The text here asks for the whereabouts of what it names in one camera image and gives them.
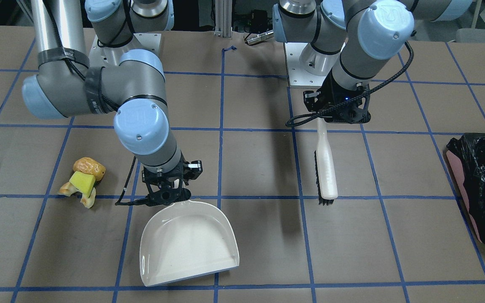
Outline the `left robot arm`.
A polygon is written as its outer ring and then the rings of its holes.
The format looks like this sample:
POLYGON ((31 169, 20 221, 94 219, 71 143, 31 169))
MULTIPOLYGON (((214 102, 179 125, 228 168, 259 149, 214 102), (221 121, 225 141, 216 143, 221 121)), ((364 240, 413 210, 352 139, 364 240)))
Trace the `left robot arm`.
POLYGON ((317 91, 304 92, 308 114, 285 125, 322 118, 328 123, 367 123, 371 94, 405 73, 414 59, 408 40, 416 20, 450 21, 469 0, 279 0, 273 6, 274 37, 308 43, 336 58, 317 91))

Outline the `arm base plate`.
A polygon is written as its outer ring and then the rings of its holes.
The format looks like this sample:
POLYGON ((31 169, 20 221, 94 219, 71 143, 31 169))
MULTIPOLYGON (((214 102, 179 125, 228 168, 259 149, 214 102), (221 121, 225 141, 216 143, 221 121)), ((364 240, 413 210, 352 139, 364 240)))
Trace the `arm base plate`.
POLYGON ((95 36, 88 55, 89 66, 117 66, 120 64, 123 54, 132 49, 145 49, 159 56, 161 40, 161 33, 135 33, 133 40, 123 47, 101 48, 98 44, 98 37, 95 36))
POLYGON ((364 83, 344 70, 340 60, 344 46, 345 38, 324 45, 317 42, 285 43, 289 85, 292 88, 320 88, 328 75, 348 90, 364 83))

